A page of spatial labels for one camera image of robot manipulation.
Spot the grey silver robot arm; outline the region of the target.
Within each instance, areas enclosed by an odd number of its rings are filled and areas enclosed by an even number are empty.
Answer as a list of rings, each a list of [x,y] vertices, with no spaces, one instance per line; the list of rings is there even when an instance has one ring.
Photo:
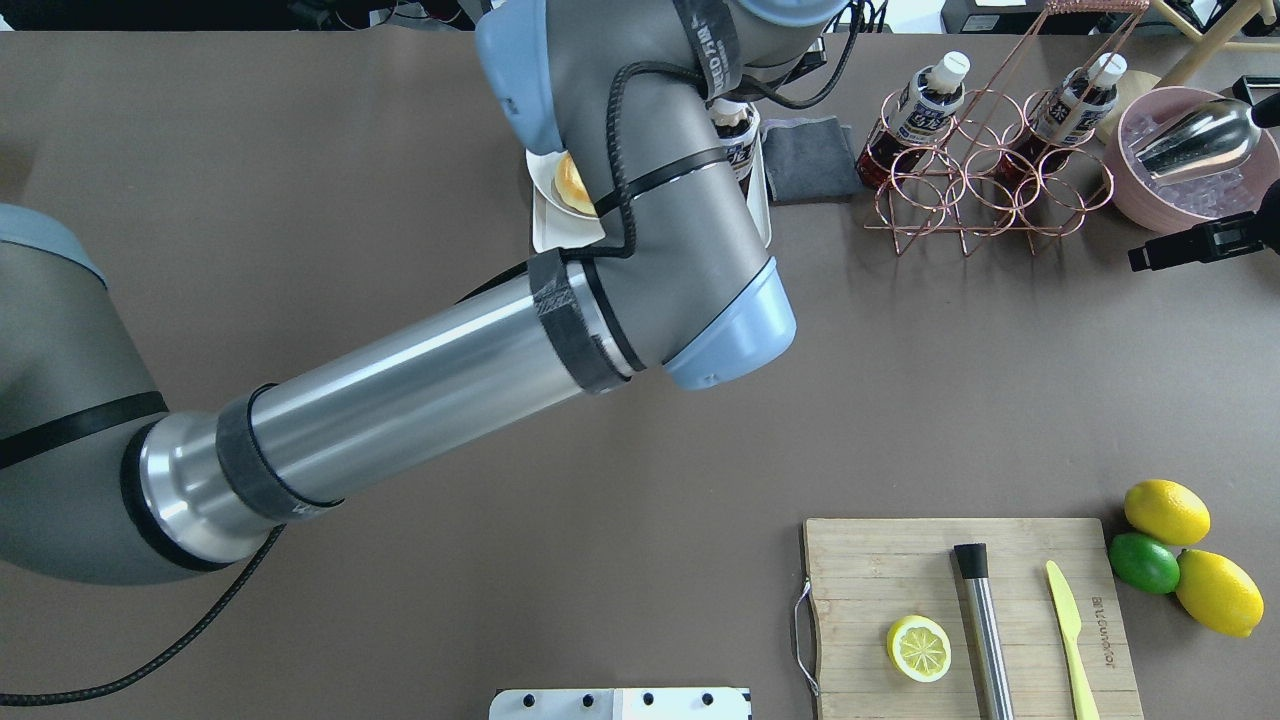
[[[475,41],[605,232],[220,413],[172,413],[61,223],[3,208],[3,559],[101,584],[216,571],[285,524],[649,366],[733,380],[796,320],[708,111],[778,95],[841,1],[506,1]]]

